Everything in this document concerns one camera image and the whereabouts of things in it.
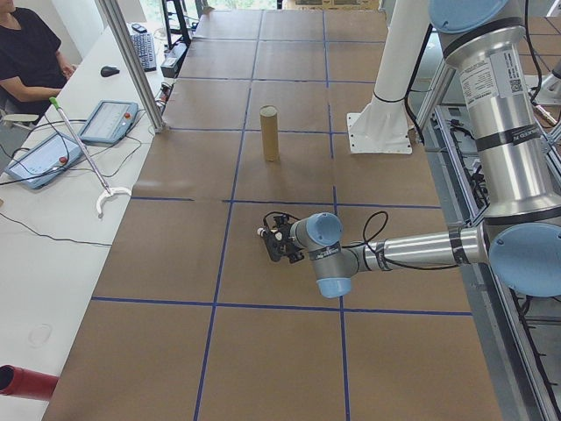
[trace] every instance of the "table surface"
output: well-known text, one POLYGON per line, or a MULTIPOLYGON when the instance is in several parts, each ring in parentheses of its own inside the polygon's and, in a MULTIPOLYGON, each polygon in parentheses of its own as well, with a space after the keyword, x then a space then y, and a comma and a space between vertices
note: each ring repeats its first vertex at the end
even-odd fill
POLYGON ((380 209, 385 238, 445 230, 422 146, 349 152, 386 36, 371 11, 202 16, 45 421, 501 419, 457 269, 328 300, 256 235, 270 211, 336 212, 344 244, 380 209))
MULTIPOLYGON (((163 47, 158 42, 156 45, 161 62, 163 47)), ((164 80, 160 69, 147 72, 146 77, 153 93, 157 93, 164 80)), ((70 119, 87 118, 103 99, 133 101, 143 108, 109 27, 58 96, 60 106, 70 119), (117 66, 121 72, 102 78, 99 72, 104 65, 117 66)), ((140 120, 129 133, 130 138, 107 150, 89 146, 90 153, 99 153, 94 160, 105 175, 116 171, 126 156, 137 149, 118 172, 108 178, 111 187, 130 189, 138 178, 154 135, 145 112, 141 111, 139 116, 140 120)), ((51 122, 60 121, 53 107, 46 117, 51 122)), ((58 130, 67 132, 63 125, 55 125, 58 130)), ((52 132, 50 126, 37 129, 25 146, 38 144, 52 132)), ((110 244, 129 197, 115 196, 108 200, 103 206, 103 219, 99 219, 96 200, 103 191, 102 186, 88 170, 87 162, 75 168, 42 189, 29 190, 18 184, 0 187, 0 198, 4 200, 0 212, 55 238, 110 244)), ((0 177, 0 182, 9 180, 7 175, 0 177)), ((41 238, 4 218, 0 218, 0 238, 3 268, 0 363, 59 375, 109 248, 41 238)), ((3 419, 41 419, 46 406, 47 403, 41 401, 0 396, 3 419)))

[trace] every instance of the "tablet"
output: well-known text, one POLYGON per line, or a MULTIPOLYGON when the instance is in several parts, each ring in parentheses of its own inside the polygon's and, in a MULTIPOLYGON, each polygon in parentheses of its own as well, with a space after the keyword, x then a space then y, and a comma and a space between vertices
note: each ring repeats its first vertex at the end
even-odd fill
POLYGON ((131 129, 137 113, 137 103, 101 101, 78 136, 84 143, 113 145, 131 129))
POLYGON ((29 189, 39 189, 62 174, 82 155, 67 135, 56 132, 13 161, 4 172, 29 189))

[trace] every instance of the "blue joint cap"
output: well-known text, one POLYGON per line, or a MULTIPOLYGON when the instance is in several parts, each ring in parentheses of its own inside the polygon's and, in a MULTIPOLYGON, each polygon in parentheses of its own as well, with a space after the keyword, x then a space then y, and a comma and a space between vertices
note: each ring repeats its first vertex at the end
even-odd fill
POLYGON ((561 295, 561 227, 545 223, 511 226, 489 247, 497 277, 528 296, 561 295))
POLYGON ((430 0, 430 22, 439 32, 469 32, 485 24, 508 0, 430 0))
POLYGON ((316 213, 306 221, 306 232, 320 246, 332 246, 341 239, 343 225, 332 213, 316 213))
POLYGON ((351 292, 351 278, 323 278, 317 280, 317 286, 325 298, 337 298, 351 292))

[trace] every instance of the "red tube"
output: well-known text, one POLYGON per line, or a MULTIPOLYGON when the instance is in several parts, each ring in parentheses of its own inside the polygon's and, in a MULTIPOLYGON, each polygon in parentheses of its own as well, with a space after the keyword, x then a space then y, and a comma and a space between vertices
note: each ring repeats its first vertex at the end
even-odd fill
POLYGON ((0 367, 0 395, 26 397, 48 401, 59 380, 54 375, 45 375, 21 367, 0 367))

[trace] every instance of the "cardboard tube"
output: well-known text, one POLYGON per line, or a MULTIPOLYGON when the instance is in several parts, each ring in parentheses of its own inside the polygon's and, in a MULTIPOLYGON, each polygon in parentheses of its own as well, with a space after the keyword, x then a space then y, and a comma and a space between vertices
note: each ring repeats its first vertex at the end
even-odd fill
POLYGON ((0 367, 0 395, 49 401, 59 378, 21 367, 0 367))
POLYGON ((263 157, 265 161, 279 159, 279 126, 277 123, 277 109, 272 105, 261 107, 261 139, 263 140, 263 157))

